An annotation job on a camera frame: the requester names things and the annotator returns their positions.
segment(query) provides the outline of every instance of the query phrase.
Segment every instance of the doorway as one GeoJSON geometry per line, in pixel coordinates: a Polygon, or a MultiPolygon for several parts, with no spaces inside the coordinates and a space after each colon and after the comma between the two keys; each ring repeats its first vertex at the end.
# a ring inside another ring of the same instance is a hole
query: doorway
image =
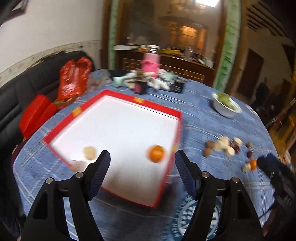
{"type": "Polygon", "coordinates": [[[264,59],[249,49],[248,59],[237,92],[251,98],[258,82],[264,59]]]}

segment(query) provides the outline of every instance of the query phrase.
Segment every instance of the screw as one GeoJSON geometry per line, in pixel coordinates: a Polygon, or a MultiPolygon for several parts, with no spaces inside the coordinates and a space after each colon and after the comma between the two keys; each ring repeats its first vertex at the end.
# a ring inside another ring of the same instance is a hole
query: screw
{"type": "Polygon", "coordinates": [[[238,177],[233,177],[232,180],[233,180],[235,183],[238,183],[238,182],[239,182],[239,178],[238,178],[238,177]]]}
{"type": "Polygon", "coordinates": [[[45,180],[45,182],[46,182],[47,184],[52,183],[52,181],[53,181],[53,178],[51,178],[51,177],[45,180]]]}
{"type": "Polygon", "coordinates": [[[78,172],[78,173],[76,173],[75,177],[82,178],[83,175],[84,175],[83,172],[78,172]]]}
{"type": "Polygon", "coordinates": [[[202,172],[202,176],[205,177],[205,178],[207,178],[207,177],[210,176],[210,174],[208,172],[202,172]]]}

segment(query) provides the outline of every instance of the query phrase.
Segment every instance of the green vegetable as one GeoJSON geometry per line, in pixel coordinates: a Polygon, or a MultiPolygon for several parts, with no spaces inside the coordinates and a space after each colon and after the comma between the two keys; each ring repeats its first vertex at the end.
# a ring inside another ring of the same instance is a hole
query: green vegetable
{"type": "Polygon", "coordinates": [[[230,96],[228,94],[220,92],[217,95],[218,95],[218,101],[221,104],[225,105],[229,109],[235,110],[235,107],[231,103],[230,96]]]}

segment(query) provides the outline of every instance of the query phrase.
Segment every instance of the round table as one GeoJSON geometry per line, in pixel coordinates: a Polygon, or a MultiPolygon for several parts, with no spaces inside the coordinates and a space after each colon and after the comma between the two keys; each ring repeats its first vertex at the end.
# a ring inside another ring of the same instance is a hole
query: round table
{"type": "MultiPolygon", "coordinates": [[[[268,131],[259,117],[246,104],[236,99],[234,100],[242,108],[242,114],[236,115],[233,119],[221,116],[211,105],[212,92],[217,91],[190,80],[185,84],[182,94],[148,89],[147,94],[139,96],[126,87],[115,88],[112,84],[108,84],[83,95],[75,103],[55,114],[28,140],[13,165],[26,214],[46,178],[63,180],[74,174],[45,145],[44,136],[73,109],[105,89],[141,97],[181,111],[183,125],[179,148],[184,150],[189,160],[216,178],[229,180],[237,176],[244,184],[258,215],[263,214],[273,203],[273,189],[268,177],[259,169],[249,173],[241,171],[241,167],[248,161],[245,146],[242,146],[241,151],[233,157],[227,157],[224,152],[212,152],[208,157],[202,156],[205,142],[216,141],[221,135],[231,139],[238,137],[244,143],[252,142],[255,157],[266,156],[268,153],[277,156],[268,131]]],[[[70,235],[77,239],[69,200],[65,198],[64,203],[70,235]]],[[[89,205],[106,241],[176,241],[181,240],[196,203],[187,195],[174,167],[162,200],[155,209],[136,205],[104,190],[100,190],[89,205]]],[[[265,215],[260,219],[262,225],[267,218],[268,215],[265,215]]],[[[212,230],[215,230],[217,223],[217,220],[212,222],[212,230]]]]}

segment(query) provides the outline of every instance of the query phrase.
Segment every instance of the yellow label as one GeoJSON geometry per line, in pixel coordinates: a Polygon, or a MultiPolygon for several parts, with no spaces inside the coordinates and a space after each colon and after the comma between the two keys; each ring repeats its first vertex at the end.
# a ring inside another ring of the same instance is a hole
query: yellow label
{"type": "Polygon", "coordinates": [[[73,116],[77,116],[82,112],[80,107],[77,107],[75,110],[72,111],[73,116]]]}
{"type": "Polygon", "coordinates": [[[176,152],[178,149],[178,143],[175,143],[174,147],[173,147],[173,152],[176,152]]]}
{"type": "Polygon", "coordinates": [[[138,98],[138,97],[135,97],[133,100],[134,100],[135,102],[138,102],[138,103],[141,103],[141,104],[144,103],[144,100],[141,99],[141,98],[138,98]]]}

